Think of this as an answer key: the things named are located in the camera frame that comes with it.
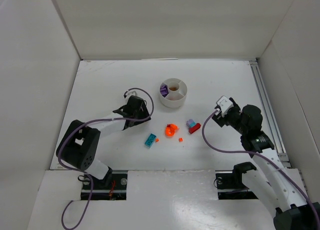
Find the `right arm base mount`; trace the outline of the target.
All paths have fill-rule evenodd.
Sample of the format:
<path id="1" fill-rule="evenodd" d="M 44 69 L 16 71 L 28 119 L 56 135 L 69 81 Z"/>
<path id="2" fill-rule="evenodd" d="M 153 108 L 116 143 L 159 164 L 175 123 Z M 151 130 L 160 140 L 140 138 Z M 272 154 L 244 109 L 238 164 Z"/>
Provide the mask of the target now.
<path id="1" fill-rule="evenodd" d="M 232 171 L 216 171 L 213 185 L 218 200 L 256 200 L 257 196 L 242 183 L 242 174 L 257 168 L 251 162 L 236 164 Z"/>

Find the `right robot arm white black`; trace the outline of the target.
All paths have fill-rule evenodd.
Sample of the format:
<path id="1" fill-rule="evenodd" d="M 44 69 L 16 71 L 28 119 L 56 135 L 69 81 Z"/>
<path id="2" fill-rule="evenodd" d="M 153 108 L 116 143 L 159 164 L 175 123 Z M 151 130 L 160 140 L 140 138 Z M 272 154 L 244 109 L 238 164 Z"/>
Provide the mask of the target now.
<path id="1" fill-rule="evenodd" d="M 232 98 L 221 96 L 210 115 L 220 127 L 230 126 L 240 134 L 242 154 L 252 161 L 233 167 L 233 180 L 249 188 L 262 202 L 277 230 L 318 230 L 320 204 L 288 176 L 271 139 L 262 131 L 263 116 L 255 105 L 240 108 Z"/>

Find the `purple rounded lego piece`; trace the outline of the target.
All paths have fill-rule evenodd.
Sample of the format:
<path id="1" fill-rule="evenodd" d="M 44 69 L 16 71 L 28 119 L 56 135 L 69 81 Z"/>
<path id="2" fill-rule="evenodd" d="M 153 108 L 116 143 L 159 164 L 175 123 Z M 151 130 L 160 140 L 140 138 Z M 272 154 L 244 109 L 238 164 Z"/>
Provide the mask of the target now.
<path id="1" fill-rule="evenodd" d="M 168 89 L 167 88 L 161 88 L 160 89 L 160 94 L 165 98 L 169 94 Z"/>

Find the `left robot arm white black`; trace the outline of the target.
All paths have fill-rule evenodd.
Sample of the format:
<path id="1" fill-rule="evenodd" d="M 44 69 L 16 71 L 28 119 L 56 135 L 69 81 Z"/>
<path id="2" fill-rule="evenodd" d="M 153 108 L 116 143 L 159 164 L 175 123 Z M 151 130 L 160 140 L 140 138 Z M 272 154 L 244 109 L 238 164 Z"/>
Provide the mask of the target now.
<path id="1" fill-rule="evenodd" d="M 107 121 L 91 122 L 88 125 L 80 120 L 72 121 L 56 149 L 56 156 L 61 162 L 88 173 L 93 180 L 107 186 L 112 181 L 113 170 L 95 159 L 100 138 L 150 119 L 146 102 L 141 97 L 132 95 L 125 105 L 108 116 Z"/>

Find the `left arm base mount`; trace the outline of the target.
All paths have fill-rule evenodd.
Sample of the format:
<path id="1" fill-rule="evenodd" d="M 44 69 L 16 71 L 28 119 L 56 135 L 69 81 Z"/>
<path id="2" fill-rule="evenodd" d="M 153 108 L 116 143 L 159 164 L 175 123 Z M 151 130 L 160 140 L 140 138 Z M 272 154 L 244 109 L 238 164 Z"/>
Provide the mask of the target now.
<path id="1" fill-rule="evenodd" d="M 81 182 L 80 199 L 88 200 L 91 190 L 91 182 L 88 176 L 79 175 L 77 180 Z M 107 179 L 98 180 L 92 177 L 93 201 L 125 201 L 127 199 L 128 171 L 113 171 Z"/>

